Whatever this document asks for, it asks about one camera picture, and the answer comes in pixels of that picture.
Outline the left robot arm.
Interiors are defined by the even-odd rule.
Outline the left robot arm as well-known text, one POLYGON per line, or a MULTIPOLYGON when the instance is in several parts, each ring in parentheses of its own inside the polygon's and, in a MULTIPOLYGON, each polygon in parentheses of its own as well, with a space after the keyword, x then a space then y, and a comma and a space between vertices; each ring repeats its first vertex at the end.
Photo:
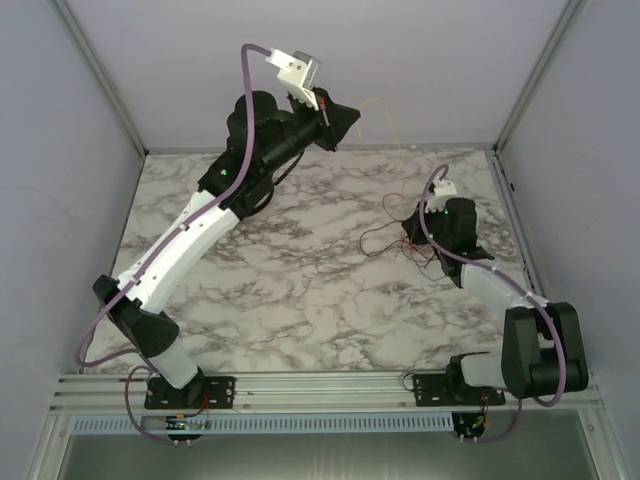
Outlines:
POLYGON ((178 324, 164 311, 174 288, 210 247, 266 206, 279 168, 291 171, 310 145, 335 151, 359 120, 359 110, 335 103, 326 90, 312 92, 317 106, 291 99, 288 111, 265 91, 253 92, 251 111, 240 97, 227 119, 225 151, 179 217, 136 265, 94 282, 111 323, 158 373, 148 385, 147 408, 191 409, 210 395, 210 377, 190 358, 178 324))

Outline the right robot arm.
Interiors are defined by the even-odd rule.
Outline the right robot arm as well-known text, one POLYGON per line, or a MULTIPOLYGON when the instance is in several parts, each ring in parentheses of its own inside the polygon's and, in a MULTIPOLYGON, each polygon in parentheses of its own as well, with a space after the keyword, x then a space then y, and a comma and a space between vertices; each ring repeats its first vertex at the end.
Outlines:
POLYGON ((402 227, 415 246, 429 246, 442 273, 481 301, 502 333, 499 352, 455 355, 446 367, 453 394, 481 388, 534 398, 553 406, 589 384, 578 312, 568 302, 551 302, 519 285, 479 243, 474 201, 454 197, 431 211, 418 203, 402 227))

